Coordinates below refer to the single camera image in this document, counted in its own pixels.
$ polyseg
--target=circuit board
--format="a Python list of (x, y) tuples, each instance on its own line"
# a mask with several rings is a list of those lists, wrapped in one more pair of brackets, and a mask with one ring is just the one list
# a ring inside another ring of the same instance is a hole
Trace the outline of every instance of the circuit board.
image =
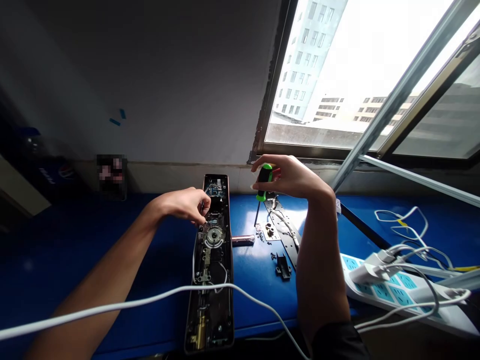
[[(229, 178), (206, 174), (203, 190), (210, 197), (206, 223), (198, 228), (192, 261), (192, 285), (233, 283)], [(190, 292), (185, 352), (193, 354), (234, 343), (233, 290)]]

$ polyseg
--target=metal plate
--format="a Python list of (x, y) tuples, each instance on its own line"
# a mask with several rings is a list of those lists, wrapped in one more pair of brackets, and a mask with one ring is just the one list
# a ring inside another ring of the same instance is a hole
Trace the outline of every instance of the metal plate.
[[(265, 241), (279, 241), (282, 240), (282, 238), (279, 235), (279, 232), (277, 228), (274, 226), (275, 224), (272, 224), (271, 222), (261, 222), (260, 223), (260, 231), (263, 232), (263, 238)], [(268, 229), (273, 230), (273, 234), (269, 235)]]
[[(293, 265), (293, 268), (297, 270), (297, 258), (299, 256), (299, 253), (297, 251), (297, 248), (295, 247), (295, 243), (293, 238), (290, 236), (289, 230), (287, 227), (284, 225), (283, 221), (281, 221), (275, 214), (271, 213), (270, 210), (272, 209), (272, 199), (276, 199), (276, 206), (275, 210), (283, 215), (283, 217), (288, 221), (289, 216), (285, 212), (284, 207), (280, 203), (280, 201), (276, 198), (276, 195), (272, 193), (267, 193), (266, 195), (267, 200), (264, 201), (266, 210), (268, 211), (268, 214), (270, 215), (270, 219), (275, 226), (278, 235), (280, 236), (281, 242), (283, 244), (283, 247), (286, 250), (286, 253), (288, 254), (288, 257), (290, 258), (291, 264)], [(298, 229), (295, 227), (293, 222), (289, 223), (291, 229), (295, 232), (296, 238), (298, 239), (298, 243), (302, 243), (302, 237), (300, 236), (300, 233)]]

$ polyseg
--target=yellow wire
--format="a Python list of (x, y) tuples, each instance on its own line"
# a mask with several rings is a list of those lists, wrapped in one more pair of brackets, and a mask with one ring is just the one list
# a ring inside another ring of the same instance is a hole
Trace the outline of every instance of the yellow wire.
[(469, 272), (469, 271), (477, 270), (477, 269), (480, 269), (480, 265), (452, 267), (450, 270), (460, 271), (460, 272)]

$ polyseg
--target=hand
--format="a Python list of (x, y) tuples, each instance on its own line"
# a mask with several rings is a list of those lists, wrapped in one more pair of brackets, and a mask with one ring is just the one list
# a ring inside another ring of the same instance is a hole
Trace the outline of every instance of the hand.
[(252, 185), (254, 190), (282, 193), (307, 200), (320, 200), (326, 196), (335, 199), (332, 188), (296, 157), (262, 155), (255, 161), (251, 171), (257, 171), (265, 163), (274, 164), (272, 181), (256, 182)]
[(162, 216), (173, 215), (180, 219), (188, 219), (197, 225), (207, 222), (204, 216), (209, 212), (211, 202), (203, 190), (194, 187), (164, 193), (153, 201), (156, 202)]

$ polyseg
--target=black sleeve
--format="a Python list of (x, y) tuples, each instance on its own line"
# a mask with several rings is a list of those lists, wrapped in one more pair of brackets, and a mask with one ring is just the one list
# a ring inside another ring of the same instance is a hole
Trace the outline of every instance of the black sleeve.
[(354, 325), (348, 322), (335, 322), (321, 327), (311, 344), (313, 359), (370, 359)]

